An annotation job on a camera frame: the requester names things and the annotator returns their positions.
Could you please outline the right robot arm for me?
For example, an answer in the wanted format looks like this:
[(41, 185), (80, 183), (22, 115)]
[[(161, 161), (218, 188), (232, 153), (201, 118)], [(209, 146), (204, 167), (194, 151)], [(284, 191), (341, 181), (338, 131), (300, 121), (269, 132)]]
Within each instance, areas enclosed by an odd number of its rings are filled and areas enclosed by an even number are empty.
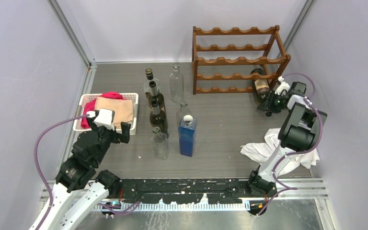
[(327, 114), (314, 108), (305, 92), (305, 83), (293, 82), (289, 90), (283, 89), (279, 94), (270, 92), (263, 103), (267, 112), (287, 108), (289, 113), (277, 136), (279, 144), (274, 153), (249, 176), (246, 185), (249, 195), (274, 195), (276, 178), (287, 163), (318, 146)]

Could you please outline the dark green wine bottle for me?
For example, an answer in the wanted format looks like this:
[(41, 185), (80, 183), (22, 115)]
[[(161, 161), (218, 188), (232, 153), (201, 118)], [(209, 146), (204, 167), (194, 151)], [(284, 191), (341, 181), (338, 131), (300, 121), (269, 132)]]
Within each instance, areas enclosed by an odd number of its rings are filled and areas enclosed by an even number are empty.
[[(261, 68), (256, 68), (251, 71), (251, 74), (258, 73), (260, 75), (265, 75), (265, 71)], [(253, 80), (252, 81), (256, 95), (258, 97), (259, 102), (263, 102), (270, 91), (268, 81), (265, 79)]]

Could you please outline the blue square glass bottle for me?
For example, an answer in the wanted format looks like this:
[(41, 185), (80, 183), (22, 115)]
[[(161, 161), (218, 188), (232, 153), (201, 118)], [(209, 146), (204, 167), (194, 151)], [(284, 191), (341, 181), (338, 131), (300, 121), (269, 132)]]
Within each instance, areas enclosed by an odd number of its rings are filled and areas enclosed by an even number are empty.
[(184, 115), (180, 121), (179, 152), (181, 155), (192, 157), (195, 151), (197, 119), (191, 115)]

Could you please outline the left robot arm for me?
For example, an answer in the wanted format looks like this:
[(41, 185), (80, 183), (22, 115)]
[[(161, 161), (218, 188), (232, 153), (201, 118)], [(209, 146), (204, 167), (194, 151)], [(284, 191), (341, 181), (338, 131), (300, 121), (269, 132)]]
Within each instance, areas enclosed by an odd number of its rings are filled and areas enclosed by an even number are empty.
[(130, 127), (122, 122), (118, 133), (114, 128), (92, 124), (90, 131), (79, 134), (72, 156), (62, 163), (53, 187), (48, 189), (49, 200), (32, 230), (74, 230), (103, 199), (119, 195), (120, 178), (109, 170), (97, 173), (96, 169), (111, 144), (130, 141)]

